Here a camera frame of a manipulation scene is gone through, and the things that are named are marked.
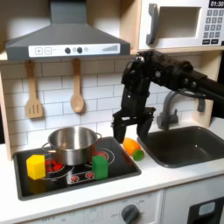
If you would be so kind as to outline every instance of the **digital clock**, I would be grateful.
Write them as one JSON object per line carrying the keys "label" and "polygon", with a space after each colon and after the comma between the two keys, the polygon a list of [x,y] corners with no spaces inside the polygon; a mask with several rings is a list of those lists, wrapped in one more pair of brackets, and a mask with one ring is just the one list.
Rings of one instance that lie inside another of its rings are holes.
{"label": "digital clock", "polygon": [[224,8],[224,1],[210,0],[209,8]]}

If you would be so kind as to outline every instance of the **faucet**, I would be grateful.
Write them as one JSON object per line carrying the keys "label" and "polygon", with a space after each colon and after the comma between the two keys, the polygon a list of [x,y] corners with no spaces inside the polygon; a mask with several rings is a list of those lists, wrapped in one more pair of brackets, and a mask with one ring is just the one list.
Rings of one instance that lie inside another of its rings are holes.
{"label": "faucet", "polygon": [[170,106],[172,99],[178,94],[186,95],[192,98],[199,98],[198,111],[199,112],[205,111],[206,103],[205,98],[203,98],[203,94],[187,94],[185,93],[185,90],[178,92],[171,91],[164,99],[163,112],[161,112],[160,115],[157,117],[157,126],[161,130],[169,130],[170,124],[179,123],[178,110],[175,109],[174,114],[173,115],[170,114]]}

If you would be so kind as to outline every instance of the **wooden spoon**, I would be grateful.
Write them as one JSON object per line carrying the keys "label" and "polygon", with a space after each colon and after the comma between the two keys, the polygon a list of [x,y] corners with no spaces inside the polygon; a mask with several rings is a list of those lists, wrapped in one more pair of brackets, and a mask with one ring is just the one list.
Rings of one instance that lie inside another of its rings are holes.
{"label": "wooden spoon", "polygon": [[36,96],[34,67],[35,67],[35,64],[33,61],[25,62],[25,68],[27,72],[27,77],[29,81],[29,89],[30,89],[30,99],[25,105],[25,113],[28,116],[28,118],[37,118],[43,115],[42,105]]}
{"label": "wooden spoon", "polygon": [[84,108],[84,101],[81,96],[81,61],[73,60],[73,97],[71,98],[71,107],[76,113],[80,113]]}

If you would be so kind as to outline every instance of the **microwave door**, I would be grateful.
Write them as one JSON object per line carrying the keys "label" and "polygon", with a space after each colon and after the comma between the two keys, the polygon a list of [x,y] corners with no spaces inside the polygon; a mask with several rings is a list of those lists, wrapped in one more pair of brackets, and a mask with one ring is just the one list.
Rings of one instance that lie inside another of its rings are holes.
{"label": "microwave door", "polygon": [[208,6],[205,0],[143,0],[139,49],[203,46]]}

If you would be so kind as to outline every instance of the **black stovetop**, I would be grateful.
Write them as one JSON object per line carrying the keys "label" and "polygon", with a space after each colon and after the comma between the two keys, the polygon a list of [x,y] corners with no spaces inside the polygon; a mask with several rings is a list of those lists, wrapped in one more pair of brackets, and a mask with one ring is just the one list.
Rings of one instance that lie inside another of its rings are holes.
{"label": "black stovetop", "polygon": [[[96,155],[108,160],[108,178],[96,180],[92,165],[64,166],[42,149],[20,151],[14,155],[17,195],[20,200],[31,200],[82,187],[99,185],[141,174],[121,145],[113,137],[105,137],[96,145]],[[45,178],[32,180],[27,175],[26,159],[33,154],[45,154]]]}

